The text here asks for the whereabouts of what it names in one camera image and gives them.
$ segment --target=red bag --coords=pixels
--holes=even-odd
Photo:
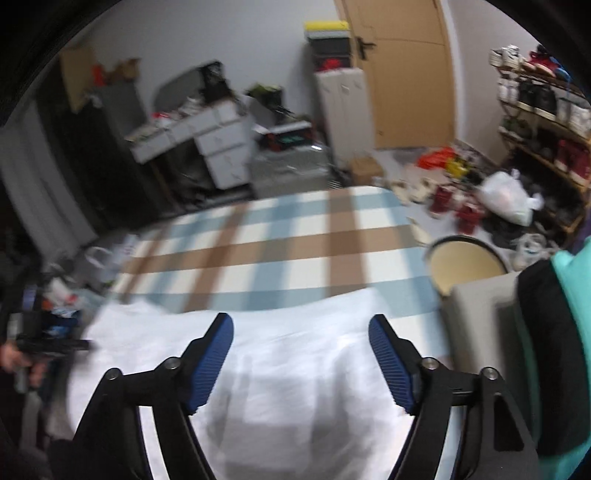
[[[432,168],[445,168],[447,162],[456,156],[456,152],[452,147],[445,147],[434,152],[428,152],[421,155],[417,160],[417,167],[431,170]]]

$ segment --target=yellow lid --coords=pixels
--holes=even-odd
[[[349,22],[328,21],[328,22],[306,22],[304,28],[310,30],[348,30]]]

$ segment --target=person's hand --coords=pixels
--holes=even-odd
[[[0,345],[0,367],[8,373],[14,373],[19,367],[31,367],[29,383],[33,388],[37,388],[43,381],[43,376],[47,370],[48,360],[41,360],[33,363],[31,359],[22,353],[17,346],[8,341]]]

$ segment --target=wooden door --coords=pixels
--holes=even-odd
[[[343,0],[374,110],[378,148],[435,147],[454,138],[453,74],[439,0]]]

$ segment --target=white cabinet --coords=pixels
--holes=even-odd
[[[148,160],[170,150],[173,146],[174,143],[168,136],[168,132],[160,132],[132,147],[131,152],[137,163],[146,163]]]
[[[375,148],[374,121],[365,74],[361,69],[316,73],[330,146],[339,167],[371,154]]]
[[[240,120],[238,104],[233,100],[225,100],[216,106],[217,121],[220,125],[231,124]]]
[[[195,138],[202,155],[212,155],[249,141],[246,122],[237,122]]]
[[[222,190],[249,182],[246,165],[252,156],[252,145],[240,147],[205,157],[216,187]]]
[[[168,131],[174,142],[179,144],[190,140],[193,137],[190,120],[185,119],[175,123]]]
[[[187,122],[193,135],[200,135],[219,127],[216,112],[213,108],[206,108],[203,112],[190,116]]]

